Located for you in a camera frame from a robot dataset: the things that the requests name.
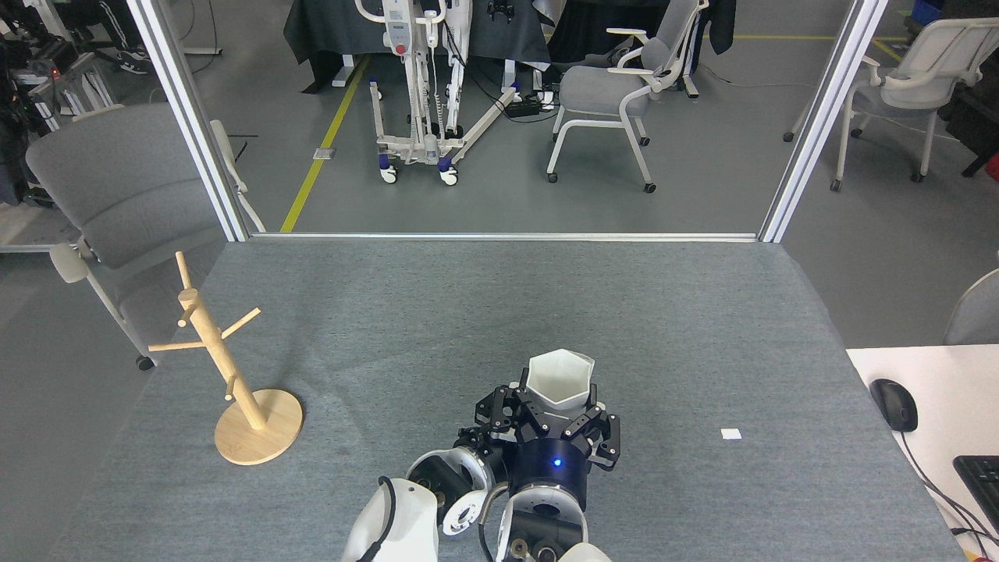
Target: gray chair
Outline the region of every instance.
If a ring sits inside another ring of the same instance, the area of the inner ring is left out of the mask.
[[[927,119],[922,161],[919,171],[910,177],[914,182],[923,181],[929,171],[937,110],[950,101],[958,81],[973,86],[981,79],[978,68],[997,46],[999,18],[948,19],[926,26],[897,68],[880,68],[876,61],[864,57],[869,74],[850,87],[843,102],[839,159],[829,189],[839,191],[842,186],[846,141],[859,137],[871,117]],[[864,118],[851,129],[850,120],[857,114]]]
[[[950,315],[944,345],[999,344],[999,269],[975,282]]]
[[[648,166],[641,155],[641,147],[649,142],[641,118],[651,100],[657,99],[659,92],[672,86],[682,74],[694,17],[707,5],[707,0],[672,0],[662,16],[655,37],[651,39],[640,29],[608,28],[607,33],[634,37],[641,42],[641,47],[621,57],[615,67],[574,66],[562,76],[558,90],[560,107],[551,131],[555,147],[548,160],[549,182],[558,181],[555,162],[569,129],[619,128],[624,129],[638,168],[641,169],[645,193],[655,191],[655,184],[652,183]],[[627,68],[627,63],[635,58],[640,59],[642,68]],[[562,124],[566,111],[613,119],[572,119]],[[631,127],[631,119],[634,119],[637,135]]]
[[[168,104],[107,111],[35,142],[27,162],[83,233],[77,248],[50,252],[69,282],[88,279],[140,351],[158,355],[181,312],[173,254],[184,250],[195,286],[225,245],[208,193]]]

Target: keyboard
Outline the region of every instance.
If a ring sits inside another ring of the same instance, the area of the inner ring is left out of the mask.
[[[955,457],[954,469],[961,475],[961,480],[964,480],[992,527],[999,529],[999,456]]]

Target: wooden mug tree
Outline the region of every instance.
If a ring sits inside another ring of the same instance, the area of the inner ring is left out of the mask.
[[[251,392],[224,341],[260,314],[260,308],[254,308],[232,326],[220,330],[198,289],[191,286],[184,253],[177,252],[176,256],[184,283],[184,290],[177,295],[184,314],[177,325],[183,328],[188,323],[194,324],[201,341],[151,345],[149,351],[208,349],[226,381],[226,400],[236,399],[215,426],[215,446],[219,453],[226,460],[241,465],[261,464],[276,458],[295,442],[302,429],[302,404],[284,390],[269,388]]]

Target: white hexagonal cup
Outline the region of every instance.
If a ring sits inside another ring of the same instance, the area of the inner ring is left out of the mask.
[[[594,361],[581,353],[556,349],[531,357],[527,388],[555,411],[580,408],[589,396],[589,376]]]

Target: patient lift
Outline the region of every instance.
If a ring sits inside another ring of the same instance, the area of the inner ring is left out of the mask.
[[[378,82],[371,80],[375,135],[378,143],[379,169],[386,183],[396,183],[397,168],[391,158],[403,164],[436,165],[448,185],[458,183],[455,164],[472,144],[500,116],[516,95],[516,84],[504,88],[499,100],[468,131],[458,124],[462,101],[462,82],[469,60],[469,34],[472,29],[472,0],[382,0],[385,15],[369,12],[361,0],[354,0],[365,19],[383,24],[385,46],[402,59],[410,96],[410,136],[385,134],[382,121],[382,94]],[[438,88],[434,52],[444,41],[451,82],[445,88],[447,121]]]

